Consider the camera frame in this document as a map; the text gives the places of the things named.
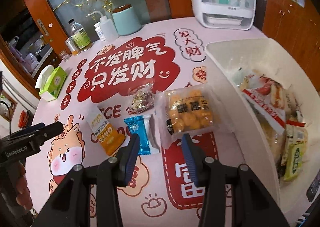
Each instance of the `screw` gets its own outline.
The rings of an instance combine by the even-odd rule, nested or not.
[[[108,159],[109,163],[113,164],[116,163],[118,161],[118,159],[116,157],[111,157]]]
[[[76,164],[75,166],[73,166],[73,170],[74,171],[80,171],[82,169],[82,165],[81,164]]]
[[[213,159],[212,157],[206,157],[206,158],[204,159],[204,161],[207,162],[207,163],[213,163],[213,162],[214,162],[214,159]]]
[[[249,170],[249,167],[248,167],[246,164],[242,164],[242,165],[240,166],[240,170],[242,170],[242,171],[248,171],[248,170]]]

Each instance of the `printed tablecloth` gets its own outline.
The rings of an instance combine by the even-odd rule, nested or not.
[[[133,35],[112,44],[97,41],[61,67],[68,77],[57,100],[40,101],[33,124],[60,121],[64,132],[47,141],[41,152],[26,161],[26,177],[34,208],[40,211],[50,194],[75,164],[93,166],[108,158],[85,120],[95,103],[118,132],[129,133],[124,118],[132,97],[128,89],[154,79],[153,91],[177,89],[206,82],[204,47],[210,42],[262,38],[253,27],[248,31],[207,29],[194,17],[145,25]],[[153,109],[145,112],[152,114]],[[159,131],[151,123],[160,146]],[[223,164],[238,166],[243,156],[234,134],[206,133],[193,137],[207,155]],[[91,226],[96,226],[95,187],[90,201]],[[189,178],[181,141],[158,154],[139,156],[132,180],[118,189],[124,226],[197,226],[204,188]],[[230,224],[231,191],[226,187],[227,222]]]

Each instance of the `white storage bin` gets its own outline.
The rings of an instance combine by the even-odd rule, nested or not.
[[[209,43],[207,80],[226,107],[246,163],[259,177],[290,224],[311,205],[306,192],[320,168],[320,98],[297,62],[270,38]],[[279,185],[276,167],[262,128],[231,76],[237,69],[258,69],[284,88],[293,85],[307,120],[308,150],[303,171],[292,182]]]

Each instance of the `green tissue box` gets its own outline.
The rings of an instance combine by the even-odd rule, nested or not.
[[[47,102],[57,99],[66,78],[67,73],[61,67],[55,68],[41,88],[39,96]]]

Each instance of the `light blue canister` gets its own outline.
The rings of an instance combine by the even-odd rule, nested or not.
[[[130,4],[113,9],[112,16],[118,34],[121,36],[130,35],[141,28],[138,17]]]

